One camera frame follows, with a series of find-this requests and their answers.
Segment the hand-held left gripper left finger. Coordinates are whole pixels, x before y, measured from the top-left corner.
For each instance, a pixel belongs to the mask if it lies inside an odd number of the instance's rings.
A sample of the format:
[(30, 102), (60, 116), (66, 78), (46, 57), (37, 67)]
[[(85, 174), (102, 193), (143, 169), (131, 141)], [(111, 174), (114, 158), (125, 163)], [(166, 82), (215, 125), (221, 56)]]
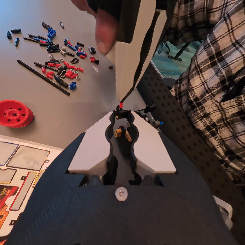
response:
[(113, 110), (87, 129), (68, 167), (70, 174), (84, 174), (87, 178), (97, 175), (105, 185), (114, 185), (118, 167), (111, 143), (115, 116)]

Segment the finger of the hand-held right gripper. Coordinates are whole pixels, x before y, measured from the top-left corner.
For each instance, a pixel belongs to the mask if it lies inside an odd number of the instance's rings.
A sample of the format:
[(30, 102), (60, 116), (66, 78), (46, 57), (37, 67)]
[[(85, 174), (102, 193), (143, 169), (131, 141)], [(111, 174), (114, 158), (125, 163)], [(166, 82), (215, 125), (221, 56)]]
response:
[(106, 55), (115, 65), (116, 96), (119, 102), (123, 102), (133, 90), (142, 44), (151, 26), (155, 9), (156, 1), (141, 1), (132, 42), (119, 42), (116, 38), (115, 44)]
[(153, 16), (152, 24), (144, 38), (142, 49), (140, 52), (140, 62), (134, 76), (134, 87), (136, 87), (147, 69), (156, 48), (159, 46), (159, 39), (167, 21), (167, 13), (165, 10), (157, 10)]

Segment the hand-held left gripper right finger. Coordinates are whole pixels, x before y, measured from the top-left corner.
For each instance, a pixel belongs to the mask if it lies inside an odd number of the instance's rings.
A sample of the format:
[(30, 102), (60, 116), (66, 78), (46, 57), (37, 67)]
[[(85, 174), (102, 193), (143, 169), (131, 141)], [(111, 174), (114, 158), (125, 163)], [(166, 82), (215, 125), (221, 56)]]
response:
[(176, 167), (158, 130), (131, 110), (128, 121), (132, 139), (130, 167), (134, 176), (134, 180), (129, 180), (129, 184), (140, 185), (146, 176), (155, 179), (159, 174), (176, 173)]

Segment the black toy vehicle chassis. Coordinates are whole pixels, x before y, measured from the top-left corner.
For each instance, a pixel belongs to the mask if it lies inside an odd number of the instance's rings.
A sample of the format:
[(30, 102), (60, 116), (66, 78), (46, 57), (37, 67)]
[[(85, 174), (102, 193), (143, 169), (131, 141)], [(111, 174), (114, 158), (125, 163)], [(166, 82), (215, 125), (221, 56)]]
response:
[[(145, 109), (136, 110), (135, 113), (160, 132), (159, 127), (163, 125), (163, 122), (154, 120), (154, 118), (151, 116), (151, 112), (153, 112), (155, 109), (156, 104), (153, 101), (150, 101), (146, 105)], [(119, 128), (115, 130), (114, 136), (122, 155), (126, 158), (130, 158), (133, 139), (131, 137), (131, 126), (129, 123), (129, 110), (120, 109), (118, 105), (115, 112), (115, 118), (117, 120), (123, 118), (127, 119), (127, 127), (124, 125), (119, 126)]]

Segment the person's right forearm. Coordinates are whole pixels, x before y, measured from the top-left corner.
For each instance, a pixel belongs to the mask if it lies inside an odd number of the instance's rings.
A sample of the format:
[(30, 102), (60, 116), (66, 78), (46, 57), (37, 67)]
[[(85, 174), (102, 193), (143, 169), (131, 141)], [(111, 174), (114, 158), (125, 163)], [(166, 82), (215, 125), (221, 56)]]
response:
[(206, 39), (236, 3), (233, 0), (178, 1), (163, 42), (177, 46)]

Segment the black desk leg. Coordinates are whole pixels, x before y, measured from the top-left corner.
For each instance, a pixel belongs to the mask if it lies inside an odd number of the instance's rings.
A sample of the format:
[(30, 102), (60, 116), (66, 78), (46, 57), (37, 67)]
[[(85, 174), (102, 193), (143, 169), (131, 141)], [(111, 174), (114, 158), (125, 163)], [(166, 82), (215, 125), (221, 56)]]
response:
[(176, 61), (182, 61), (181, 58), (179, 58), (179, 56), (187, 49), (187, 47), (191, 44), (191, 42), (187, 42), (184, 44), (184, 46), (180, 49), (180, 51), (175, 55), (175, 56), (170, 56), (168, 55), (168, 58), (169, 59), (172, 59), (172, 60), (176, 60)]

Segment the grey desk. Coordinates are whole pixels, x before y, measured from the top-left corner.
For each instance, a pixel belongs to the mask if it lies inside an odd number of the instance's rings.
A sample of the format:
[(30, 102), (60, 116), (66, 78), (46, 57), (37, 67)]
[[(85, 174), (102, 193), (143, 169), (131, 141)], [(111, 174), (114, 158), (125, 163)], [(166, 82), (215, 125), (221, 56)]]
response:
[[(80, 11), (71, 1), (0, 1), (1, 4), (1, 100), (14, 99), (28, 106), (34, 121), (23, 128), (1, 126), (1, 135), (28, 140), (57, 148), (66, 148), (79, 134), (112, 111), (118, 105), (115, 92), (115, 68), (98, 53), (95, 42), (95, 18)], [(80, 80), (73, 91), (66, 89), (65, 95), (28, 69), (17, 60), (35, 69), (34, 62), (44, 64), (49, 60), (46, 47), (26, 41), (28, 34), (46, 37), (47, 30), (41, 23), (56, 30), (54, 44), (64, 45), (69, 38), (72, 45), (81, 42), (96, 49), (95, 58), (99, 65), (88, 58), (80, 59)], [(21, 29), (21, 34), (12, 34), (9, 40), (6, 31)], [(16, 38), (19, 45), (15, 47)]]

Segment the black rolling chair base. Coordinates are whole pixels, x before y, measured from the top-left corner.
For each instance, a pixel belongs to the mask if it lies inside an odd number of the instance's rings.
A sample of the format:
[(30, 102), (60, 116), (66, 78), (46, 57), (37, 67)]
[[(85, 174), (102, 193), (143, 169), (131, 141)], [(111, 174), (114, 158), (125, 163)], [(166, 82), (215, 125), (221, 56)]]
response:
[(167, 42), (161, 42), (160, 43), (160, 47), (159, 47), (159, 49), (157, 51), (157, 54), (161, 54), (161, 52), (164, 51), (164, 50), (166, 51), (166, 54), (169, 55), (170, 47), (169, 47)]

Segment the black perforated board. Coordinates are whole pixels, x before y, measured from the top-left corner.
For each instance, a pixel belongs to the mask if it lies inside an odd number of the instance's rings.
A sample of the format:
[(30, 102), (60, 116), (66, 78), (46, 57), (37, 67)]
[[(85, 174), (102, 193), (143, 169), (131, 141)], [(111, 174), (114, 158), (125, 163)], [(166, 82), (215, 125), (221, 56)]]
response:
[(245, 201), (240, 190), (221, 166), (218, 158), (191, 125), (155, 65), (150, 62), (137, 90), (144, 102), (156, 105), (154, 119), (163, 122), (160, 130), (191, 160), (199, 170), (212, 194), (233, 208), (232, 234), (239, 244), (245, 244)]

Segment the pile of small toy pieces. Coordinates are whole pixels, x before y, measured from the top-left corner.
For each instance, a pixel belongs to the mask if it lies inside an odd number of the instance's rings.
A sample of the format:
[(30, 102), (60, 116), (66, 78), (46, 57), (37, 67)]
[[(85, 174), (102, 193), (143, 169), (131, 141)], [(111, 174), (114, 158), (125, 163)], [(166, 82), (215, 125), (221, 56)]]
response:
[(53, 40), (56, 37), (56, 31), (48, 24), (42, 21), (42, 27), (47, 30), (47, 37), (41, 35), (28, 34), (27, 37), (23, 37), (26, 41), (38, 43), (41, 47), (46, 47), (49, 60), (44, 64), (34, 62), (34, 65), (41, 68), (46, 78), (51, 81), (54, 79), (58, 86), (75, 90), (77, 83), (72, 81), (70, 84), (64, 81), (64, 78), (80, 80), (78, 72), (84, 72), (84, 69), (78, 67), (79, 59), (86, 59), (87, 53), (84, 50), (85, 45), (81, 42), (77, 42), (75, 46), (71, 44), (69, 38), (64, 39), (64, 45), (54, 44)]

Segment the colourful sticker sheet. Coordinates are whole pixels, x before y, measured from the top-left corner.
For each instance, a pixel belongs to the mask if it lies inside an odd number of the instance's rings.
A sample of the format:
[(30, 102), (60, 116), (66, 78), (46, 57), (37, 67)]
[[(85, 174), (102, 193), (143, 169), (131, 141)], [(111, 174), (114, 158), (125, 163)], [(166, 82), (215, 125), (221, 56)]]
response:
[(0, 135), (0, 244), (4, 244), (51, 162), (63, 151)]

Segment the person in plaid shirt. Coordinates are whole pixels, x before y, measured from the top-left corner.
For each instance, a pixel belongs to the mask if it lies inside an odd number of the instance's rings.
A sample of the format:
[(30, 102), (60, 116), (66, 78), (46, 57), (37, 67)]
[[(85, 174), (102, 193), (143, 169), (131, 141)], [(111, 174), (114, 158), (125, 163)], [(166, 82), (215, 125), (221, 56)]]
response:
[(245, 2), (202, 40), (171, 93), (233, 181), (244, 186)]

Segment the red toy wheel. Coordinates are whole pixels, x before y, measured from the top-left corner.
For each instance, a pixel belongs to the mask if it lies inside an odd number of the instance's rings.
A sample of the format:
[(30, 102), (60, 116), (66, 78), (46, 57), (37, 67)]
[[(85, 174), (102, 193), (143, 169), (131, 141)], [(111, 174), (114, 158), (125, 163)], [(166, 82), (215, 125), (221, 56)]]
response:
[(22, 128), (34, 120), (31, 109), (17, 100), (0, 101), (0, 125), (10, 128)]

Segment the long black axle rod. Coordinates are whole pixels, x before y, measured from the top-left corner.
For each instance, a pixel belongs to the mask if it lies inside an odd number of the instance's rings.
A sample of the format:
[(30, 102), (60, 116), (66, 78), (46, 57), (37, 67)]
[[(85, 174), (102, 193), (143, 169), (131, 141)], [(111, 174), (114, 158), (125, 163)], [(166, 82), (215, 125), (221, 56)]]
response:
[(58, 86), (56, 83), (52, 82), (50, 79), (46, 78), (45, 76), (41, 75), (39, 72), (37, 72), (36, 70), (34, 70), (33, 68), (31, 68), (30, 66), (28, 66), (27, 64), (25, 64), (21, 60), (17, 60), (17, 62), (21, 66), (23, 66), (24, 68), (26, 68), (29, 71), (31, 71), (36, 76), (40, 77), (41, 79), (43, 79), (44, 81), (46, 81), (47, 83), (49, 83), (50, 85), (52, 85), (53, 87), (57, 88), (59, 91), (61, 91), (65, 95), (70, 96), (70, 93), (68, 91), (66, 91), (65, 89), (61, 88), (60, 86)]

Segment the white plastic bracket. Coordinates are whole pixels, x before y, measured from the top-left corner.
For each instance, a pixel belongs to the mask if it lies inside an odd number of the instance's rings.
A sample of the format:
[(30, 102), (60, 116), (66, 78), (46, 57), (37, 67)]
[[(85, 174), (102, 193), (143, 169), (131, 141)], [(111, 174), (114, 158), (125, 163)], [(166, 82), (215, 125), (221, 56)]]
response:
[(233, 222), (232, 222), (232, 215), (233, 215), (233, 208), (230, 204), (228, 204), (227, 202), (223, 201), (222, 199), (216, 197), (213, 195), (213, 198), (220, 210), (222, 219), (226, 225), (226, 227), (228, 228), (229, 231), (231, 231), (231, 229), (233, 228)]

